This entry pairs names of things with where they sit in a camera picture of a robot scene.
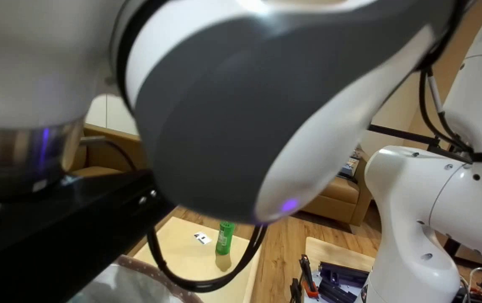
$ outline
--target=green bottle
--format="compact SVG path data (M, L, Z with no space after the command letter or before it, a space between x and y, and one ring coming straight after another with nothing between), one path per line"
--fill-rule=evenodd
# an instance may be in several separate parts
M218 240L216 240L216 253L219 255L229 254L232 245L233 230L235 224L231 222L220 222L220 231L218 232Z

